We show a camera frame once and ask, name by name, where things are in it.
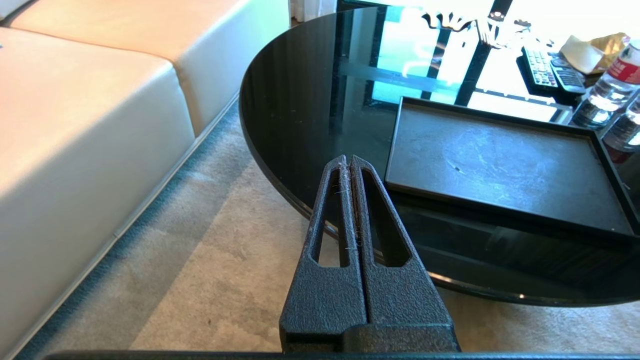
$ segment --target black tray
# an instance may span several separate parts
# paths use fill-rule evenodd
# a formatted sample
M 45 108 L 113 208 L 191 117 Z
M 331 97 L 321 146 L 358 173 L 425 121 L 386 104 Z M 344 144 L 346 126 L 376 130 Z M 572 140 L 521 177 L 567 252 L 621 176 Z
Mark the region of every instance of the black tray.
M 639 233 L 595 132 L 403 97 L 391 190 L 585 234 Z

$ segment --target remote control button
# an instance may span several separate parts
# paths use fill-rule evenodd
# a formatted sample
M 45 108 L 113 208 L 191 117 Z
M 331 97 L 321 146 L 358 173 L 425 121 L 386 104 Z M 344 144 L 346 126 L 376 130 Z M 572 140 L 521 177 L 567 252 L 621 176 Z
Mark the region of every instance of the remote control button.
M 557 67 L 571 67 L 571 64 L 559 58 L 551 60 L 551 64 Z

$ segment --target sofa seat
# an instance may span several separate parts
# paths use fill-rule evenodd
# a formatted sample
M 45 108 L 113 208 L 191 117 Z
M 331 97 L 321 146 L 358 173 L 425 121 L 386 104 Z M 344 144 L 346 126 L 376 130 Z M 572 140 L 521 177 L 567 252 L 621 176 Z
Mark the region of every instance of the sofa seat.
M 11 358 L 195 137 L 167 60 L 8 28 L 0 44 L 0 358 Z
M 289 28 L 288 0 L 38 0 L 11 28 L 170 60 L 198 136 L 246 68 Z

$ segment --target remote control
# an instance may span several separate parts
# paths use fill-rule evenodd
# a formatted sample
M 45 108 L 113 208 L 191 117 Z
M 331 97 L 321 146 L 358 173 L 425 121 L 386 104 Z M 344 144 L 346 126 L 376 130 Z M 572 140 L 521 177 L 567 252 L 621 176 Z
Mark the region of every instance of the remote control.
M 565 92 L 582 95 L 586 92 L 582 77 L 569 64 L 561 53 L 548 53 L 551 57 L 551 69 L 556 75 L 560 87 Z
M 518 66 L 531 95 L 575 97 L 585 93 L 580 75 L 562 54 L 527 47 L 522 54 Z
M 551 58 L 548 53 L 523 47 L 522 54 L 523 75 L 528 80 L 527 85 L 531 95 L 555 95 L 558 84 L 551 69 Z

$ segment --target floor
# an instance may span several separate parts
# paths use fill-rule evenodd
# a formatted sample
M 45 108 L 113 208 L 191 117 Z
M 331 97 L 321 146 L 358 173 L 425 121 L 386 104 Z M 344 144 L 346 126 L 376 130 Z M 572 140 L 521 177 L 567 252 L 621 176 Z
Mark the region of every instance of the floor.
M 237 104 L 19 354 L 279 351 L 278 317 L 308 222 L 262 175 Z M 335 259 L 336 244 L 323 243 Z M 464 351 L 640 352 L 640 302 L 554 308 L 442 290 Z

